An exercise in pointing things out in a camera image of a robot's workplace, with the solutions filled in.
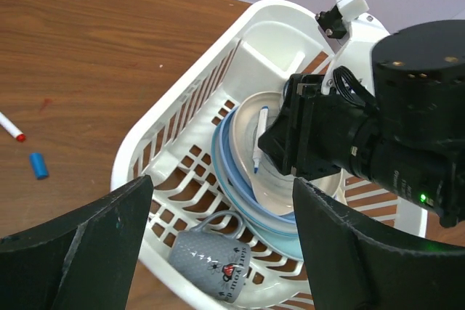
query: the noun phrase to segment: wood grain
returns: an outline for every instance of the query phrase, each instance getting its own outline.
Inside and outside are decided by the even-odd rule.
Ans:
[[[106,194],[134,123],[247,8],[234,0],[0,0],[0,236]],[[32,152],[50,177],[34,178]],[[465,228],[429,237],[465,245]],[[188,309],[141,264],[127,309]]]

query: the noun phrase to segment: white dish rack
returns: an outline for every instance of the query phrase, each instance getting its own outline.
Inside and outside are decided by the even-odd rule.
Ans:
[[[178,233],[230,204],[221,193],[209,150],[218,122],[260,91],[281,92],[292,73],[319,73],[333,57],[315,15],[282,0],[251,5],[134,125],[113,165],[111,189],[148,174],[153,204],[139,259],[196,309],[313,309],[304,265],[273,252],[247,229],[251,268],[234,304],[202,293],[167,262]],[[348,205],[411,234],[424,236],[426,211],[355,177],[343,183]],[[214,222],[215,230],[233,221]]]

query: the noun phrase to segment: red marker tip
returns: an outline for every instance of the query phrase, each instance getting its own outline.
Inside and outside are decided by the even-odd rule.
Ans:
[[[24,134],[20,134],[16,137],[18,142],[24,142],[26,140],[26,136]]]

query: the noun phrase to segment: red mark on table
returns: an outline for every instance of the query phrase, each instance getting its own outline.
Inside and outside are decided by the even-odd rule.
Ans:
[[[42,102],[42,105],[41,105],[41,109],[39,109],[39,113],[42,113],[42,111],[44,111],[45,108],[51,105],[52,102],[53,100],[51,98],[44,98],[44,101]]]

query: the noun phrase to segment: gray mug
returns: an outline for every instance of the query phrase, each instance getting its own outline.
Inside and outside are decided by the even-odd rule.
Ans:
[[[237,218],[237,229],[230,234],[205,232],[206,225],[220,216]],[[251,257],[250,246],[235,240],[242,226],[236,212],[213,213],[189,231],[178,233],[168,262],[204,293],[233,303],[246,281]]]

